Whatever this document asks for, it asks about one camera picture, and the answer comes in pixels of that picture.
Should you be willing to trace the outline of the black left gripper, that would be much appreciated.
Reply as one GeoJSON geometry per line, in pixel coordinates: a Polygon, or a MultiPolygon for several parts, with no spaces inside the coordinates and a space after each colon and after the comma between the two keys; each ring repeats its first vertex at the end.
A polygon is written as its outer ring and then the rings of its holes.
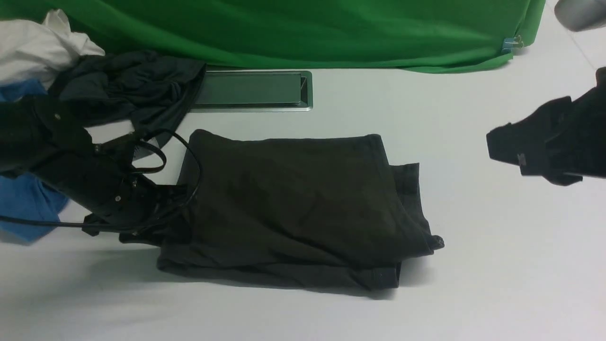
{"type": "Polygon", "coordinates": [[[151,233],[190,199],[185,185],[155,184],[126,159],[101,153],[57,153],[43,162],[43,182],[89,210],[77,227],[93,236],[151,233]]]}

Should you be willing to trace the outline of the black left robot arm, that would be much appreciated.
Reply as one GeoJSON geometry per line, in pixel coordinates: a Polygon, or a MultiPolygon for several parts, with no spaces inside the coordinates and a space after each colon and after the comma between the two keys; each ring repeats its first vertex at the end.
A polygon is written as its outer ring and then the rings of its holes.
{"type": "Polygon", "coordinates": [[[3,222],[34,226],[78,227],[84,233],[117,233],[121,242],[159,242],[168,224],[195,198],[195,186],[159,185],[147,178],[156,168],[135,168],[134,154],[147,150],[167,158],[150,140],[168,129],[137,130],[95,144],[66,105],[50,96],[26,96],[1,104],[1,174],[31,173],[89,210],[83,223],[36,222],[2,216],[3,222]]]}

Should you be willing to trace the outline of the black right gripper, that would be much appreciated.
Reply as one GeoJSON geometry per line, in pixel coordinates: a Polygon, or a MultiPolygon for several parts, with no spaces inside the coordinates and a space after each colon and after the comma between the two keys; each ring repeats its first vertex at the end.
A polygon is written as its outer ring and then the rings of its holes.
{"type": "Polygon", "coordinates": [[[492,160],[517,165],[523,176],[569,186],[606,176],[605,87],[554,99],[516,123],[496,127],[486,141],[492,160]]]}

